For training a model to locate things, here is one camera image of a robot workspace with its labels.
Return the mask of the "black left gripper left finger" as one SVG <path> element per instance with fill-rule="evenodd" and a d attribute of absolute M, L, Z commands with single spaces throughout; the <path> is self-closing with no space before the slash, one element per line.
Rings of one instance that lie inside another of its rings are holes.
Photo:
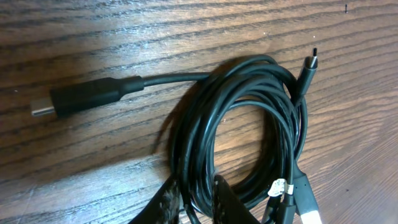
<path fill-rule="evenodd" d="M 175 175 L 171 175 L 145 208 L 129 224 L 179 223 L 180 189 Z"/>

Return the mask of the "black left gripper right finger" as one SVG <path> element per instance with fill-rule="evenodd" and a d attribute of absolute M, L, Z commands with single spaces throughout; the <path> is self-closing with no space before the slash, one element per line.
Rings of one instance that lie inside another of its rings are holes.
<path fill-rule="evenodd" d="M 214 176 L 212 207 L 215 224 L 259 224 L 221 175 Z"/>

